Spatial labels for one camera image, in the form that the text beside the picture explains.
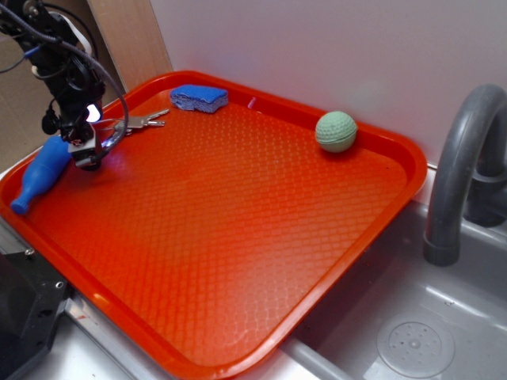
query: sink basin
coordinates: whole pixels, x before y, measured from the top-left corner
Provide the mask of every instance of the sink basin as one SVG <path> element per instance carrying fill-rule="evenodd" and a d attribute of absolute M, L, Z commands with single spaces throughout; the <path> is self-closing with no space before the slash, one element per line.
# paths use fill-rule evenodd
<path fill-rule="evenodd" d="M 459 261 L 433 266 L 426 213 L 412 202 L 292 338 L 347 378 L 507 378 L 505 236 L 464 222 Z"/>

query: sink drain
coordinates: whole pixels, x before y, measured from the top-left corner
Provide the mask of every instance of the sink drain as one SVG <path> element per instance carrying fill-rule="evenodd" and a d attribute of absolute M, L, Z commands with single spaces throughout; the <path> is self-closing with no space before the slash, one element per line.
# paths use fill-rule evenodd
<path fill-rule="evenodd" d="M 399 314 L 379 331 L 377 348 L 393 371 L 408 378 L 430 378 L 444 371 L 454 357 L 451 333 L 423 313 Z"/>

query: sponge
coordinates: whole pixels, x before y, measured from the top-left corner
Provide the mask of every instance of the sponge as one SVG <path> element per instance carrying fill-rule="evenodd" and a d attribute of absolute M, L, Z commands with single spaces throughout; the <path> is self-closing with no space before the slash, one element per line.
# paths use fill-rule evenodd
<path fill-rule="evenodd" d="M 227 91 L 205 85 L 181 85 L 170 92 L 170 100 L 179 109 L 214 113 L 227 105 Z"/>

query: metal key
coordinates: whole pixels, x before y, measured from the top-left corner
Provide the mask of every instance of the metal key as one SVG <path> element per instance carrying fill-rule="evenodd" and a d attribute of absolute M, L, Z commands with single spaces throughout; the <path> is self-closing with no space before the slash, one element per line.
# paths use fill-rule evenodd
<path fill-rule="evenodd" d="M 169 112 L 169 109 L 163 109 L 162 111 L 151 113 L 150 115 L 145 116 L 130 116 L 128 118 L 128 127 L 127 127 L 127 135 L 132 134 L 132 130 L 134 129 L 142 129 L 145 127 L 163 127 L 166 125 L 165 121 L 156 121 L 160 116 L 165 115 Z M 118 123 L 115 126 L 115 129 L 123 127 L 123 122 Z"/>

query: toy bottle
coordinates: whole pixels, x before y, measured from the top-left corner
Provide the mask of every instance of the toy bottle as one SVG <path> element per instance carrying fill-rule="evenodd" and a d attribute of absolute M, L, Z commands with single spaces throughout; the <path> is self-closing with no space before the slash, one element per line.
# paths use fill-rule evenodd
<path fill-rule="evenodd" d="M 32 199 L 48 191 L 71 159 L 68 143 L 59 136 L 50 137 L 23 174 L 21 194 L 10 204 L 19 215 L 29 210 Z"/>

